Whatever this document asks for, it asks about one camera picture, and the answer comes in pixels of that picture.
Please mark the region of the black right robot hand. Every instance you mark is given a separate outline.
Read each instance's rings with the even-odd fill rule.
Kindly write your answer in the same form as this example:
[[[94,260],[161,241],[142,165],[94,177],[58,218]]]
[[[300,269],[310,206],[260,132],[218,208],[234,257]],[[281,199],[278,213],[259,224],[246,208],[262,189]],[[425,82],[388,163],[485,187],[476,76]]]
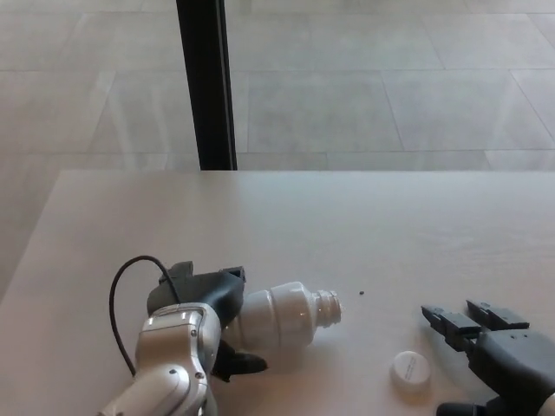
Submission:
[[[510,309],[467,301],[467,313],[421,308],[430,327],[497,396],[484,405],[446,402],[438,415],[553,415],[554,341]]]

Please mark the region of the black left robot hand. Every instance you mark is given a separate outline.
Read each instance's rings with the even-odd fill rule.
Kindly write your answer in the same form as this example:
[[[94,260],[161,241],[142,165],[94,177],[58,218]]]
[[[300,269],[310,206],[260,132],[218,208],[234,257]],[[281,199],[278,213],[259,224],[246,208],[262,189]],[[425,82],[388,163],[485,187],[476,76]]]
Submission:
[[[239,314],[244,304],[245,270],[233,267],[195,274],[191,261],[179,262],[159,278],[159,285],[147,298],[147,313],[173,305],[176,300],[170,290],[174,286],[181,303],[199,302],[209,305],[217,314],[221,328],[226,328]],[[266,361],[255,355],[241,353],[226,341],[219,342],[212,375],[228,382],[233,375],[256,374],[268,368]]]

